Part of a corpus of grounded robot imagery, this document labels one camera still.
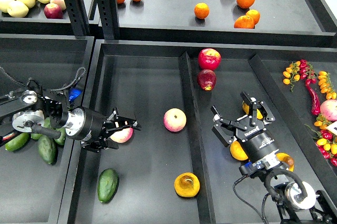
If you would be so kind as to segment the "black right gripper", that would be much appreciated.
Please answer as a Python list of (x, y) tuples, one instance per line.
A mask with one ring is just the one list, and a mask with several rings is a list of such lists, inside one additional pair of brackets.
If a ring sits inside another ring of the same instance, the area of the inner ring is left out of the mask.
[(268, 105), (251, 97), (245, 91), (240, 93), (240, 97), (243, 100), (242, 108), (247, 115), (237, 121), (224, 119), (217, 108), (212, 106), (211, 111), (214, 115), (212, 132), (225, 147), (237, 140), (250, 161), (259, 161), (269, 154), (275, 154), (279, 147), (265, 128), (266, 124), (275, 121)]

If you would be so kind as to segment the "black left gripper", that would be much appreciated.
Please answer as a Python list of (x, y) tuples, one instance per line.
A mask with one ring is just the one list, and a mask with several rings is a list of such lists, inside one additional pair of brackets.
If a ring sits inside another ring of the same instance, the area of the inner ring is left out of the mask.
[(70, 139), (81, 142), (81, 147), (91, 152), (100, 152), (105, 149), (119, 149), (119, 144), (110, 137), (103, 136), (102, 128), (106, 131), (121, 131), (126, 128), (142, 130), (136, 119), (123, 117), (117, 108), (106, 119), (103, 115), (88, 108), (77, 107), (68, 112), (68, 119), (64, 125)]

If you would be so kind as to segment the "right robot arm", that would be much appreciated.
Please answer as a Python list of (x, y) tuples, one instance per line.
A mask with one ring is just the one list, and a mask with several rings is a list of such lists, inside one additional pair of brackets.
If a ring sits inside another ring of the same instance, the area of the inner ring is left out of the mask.
[(305, 223), (298, 217), (300, 211), (309, 211), (308, 223), (336, 223), (336, 209), (325, 191), (315, 191), (290, 170), (290, 165), (277, 157), (279, 148), (266, 126), (275, 117), (264, 101), (258, 101), (246, 92), (241, 92), (248, 106), (246, 115), (236, 119), (225, 119), (215, 106), (211, 107), (212, 132), (225, 147), (240, 144), (248, 162), (239, 168), (241, 178), (234, 182), (236, 187), (244, 179), (258, 177), (267, 194), (262, 200), (261, 210), (256, 213), (267, 223), (265, 203), (268, 197), (276, 204), (281, 223)]

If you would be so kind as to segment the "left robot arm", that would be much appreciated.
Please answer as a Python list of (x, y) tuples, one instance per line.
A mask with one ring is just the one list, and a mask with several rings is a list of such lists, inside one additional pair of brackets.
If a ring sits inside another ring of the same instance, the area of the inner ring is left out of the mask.
[(13, 128), (1, 137), (1, 145), (19, 133), (58, 138), (61, 135), (58, 129), (65, 128), (67, 137), (80, 141), (83, 149), (100, 152), (119, 148), (118, 143), (110, 139), (114, 133), (126, 128), (141, 130), (136, 119), (119, 115), (117, 109), (106, 117), (83, 106), (72, 106), (69, 91), (85, 73), (85, 67), (80, 67), (69, 84), (54, 89), (43, 88), (32, 78), (27, 83), (17, 81), (21, 88), (1, 97), (1, 120), (8, 118)]

